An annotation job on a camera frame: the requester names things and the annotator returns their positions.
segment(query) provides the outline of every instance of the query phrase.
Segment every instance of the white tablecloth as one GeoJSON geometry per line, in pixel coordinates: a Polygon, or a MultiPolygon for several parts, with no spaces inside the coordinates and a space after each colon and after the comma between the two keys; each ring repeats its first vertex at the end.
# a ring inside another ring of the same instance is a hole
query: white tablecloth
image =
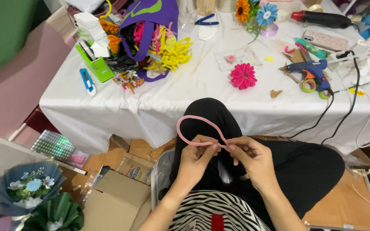
{"type": "MultiPolygon", "coordinates": [[[[322,2],[325,12],[340,13],[330,0],[322,2]]],[[[116,134],[127,139],[144,139],[156,148],[177,134],[176,123],[185,109],[194,100],[212,97],[223,102],[238,122],[244,135],[290,136],[316,123],[328,101],[319,98],[316,92],[304,93],[279,67],[289,61],[269,45],[270,38],[259,37],[250,46],[264,65],[255,67],[256,86],[240,91],[230,84],[230,72],[221,72],[214,59],[214,53],[239,49],[252,40],[252,36],[235,23],[230,13],[220,13],[212,18],[219,21],[216,36],[205,44],[203,54],[213,45],[197,71],[194,70],[201,55],[203,41],[198,40],[196,26],[192,38],[192,59],[170,72],[168,77],[153,83],[145,83],[135,89],[123,90],[113,81],[100,83],[92,74],[98,88],[95,97],[87,94],[79,73],[86,68],[82,57],[74,48],[55,75],[40,100],[44,114],[75,147],[88,154],[106,152],[109,137],[116,134]],[[264,58],[272,56],[274,62],[264,58]],[[277,98],[270,97],[271,90],[283,90],[277,98]]],[[[279,23],[277,35],[271,39],[281,39],[293,43],[294,37],[301,37],[305,30],[317,30],[325,34],[346,38],[349,47],[361,37],[353,27],[347,29],[322,28],[315,25],[301,27],[288,18],[279,23]]],[[[179,39],[188,36],[179,33],[179,39]]],[[[334,91],[349,87],[355,74],[333,73],[330,81],[334,91]]],[[[357,97],[352,114],[345,120],[336,136],[325,144],[338,148],[347,154],[357,148],[355,138],[370,113],[370,84],[362,87],[364,97],[357,97]]],[[[349,111],[353,95],[347,91],[335,94],[332,107],[319,125],[296,137],[301,141],[320,143],[333,134],[339,120],[349,111]]],[[[360,143],[370,141],[370,123],[361,136],[360,143]]]]}

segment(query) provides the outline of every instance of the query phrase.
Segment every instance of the flower bouquet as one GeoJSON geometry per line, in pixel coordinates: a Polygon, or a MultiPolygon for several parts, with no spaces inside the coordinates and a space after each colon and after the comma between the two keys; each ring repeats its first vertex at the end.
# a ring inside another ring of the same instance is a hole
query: flower bouquet
{"type": "Polygon", "coordinates": [[[15,166],[0,178],[0,211],[8,216],[31,213],[61,190],[65,177],[52,161],[15,166]]]}
{"type": "Polygon", "coordinates": [[[78,231],[83,226],[82,208],[63,192],[35,208],[22,231],[78,231]]]}
{"type": "Polygon", "coordinates": [[[238,0],[235,17],[240,23],[247,21],[245,30],[254,34],[256,39],[261,30],[267,29],[278,18],[278,7],[260,0],[238,0]]]}

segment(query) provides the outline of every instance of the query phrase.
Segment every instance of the phone case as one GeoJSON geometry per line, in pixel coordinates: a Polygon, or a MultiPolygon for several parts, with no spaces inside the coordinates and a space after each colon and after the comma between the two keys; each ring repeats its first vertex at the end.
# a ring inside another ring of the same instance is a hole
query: phone case
{"type": "Polygon", "coordinates": [[[348,40],[327,34],[322,34],[312,30],[305,31],[302,39],[312,45],[333,51],[342,51],[348,49],[348,40]]]}

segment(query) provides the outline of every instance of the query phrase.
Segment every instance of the blue pipe cleaner flower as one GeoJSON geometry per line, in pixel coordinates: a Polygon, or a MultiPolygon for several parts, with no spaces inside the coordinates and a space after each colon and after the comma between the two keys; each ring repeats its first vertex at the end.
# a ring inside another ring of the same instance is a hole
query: blue pipe cleaner flower
{"type": "Polygon", "coordinates": [[[278,18],[278,7],[275,4],[266,3],[258,10],[256,19],[259,26],[268,25],[278,18]]]}
{"type": "Polygon", "coordinates": [[[42,185],[42,181],[40,179],[33,179],[32,181],[29,181],[27,183],[26,189],[31,192],[35,192],[39,189],[39,187],[42,185]]]}
{"type": "Polygon", "coordinates": [[[24,172],[24,175],[21,177],[21,179],[22,179],[22,180],[25,180],[25,179],[27,179],[27,178],[28,178],[28,176],[29,176],[29,173],[24,172]]]}

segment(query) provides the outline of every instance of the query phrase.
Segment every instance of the pliers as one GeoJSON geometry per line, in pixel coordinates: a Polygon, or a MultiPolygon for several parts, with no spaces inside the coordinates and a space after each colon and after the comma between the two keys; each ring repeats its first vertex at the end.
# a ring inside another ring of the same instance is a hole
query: pliers
{"type": "Polygon", "coordinates": [[[218,25],[219,22],[204,22],[206,19],[212,18],[213,16],[215,16],[215,13],[212,13],[208,16],[205,16],[205,17],[199,19],[198,21],[195,22],[195,25],[218,25]]]}

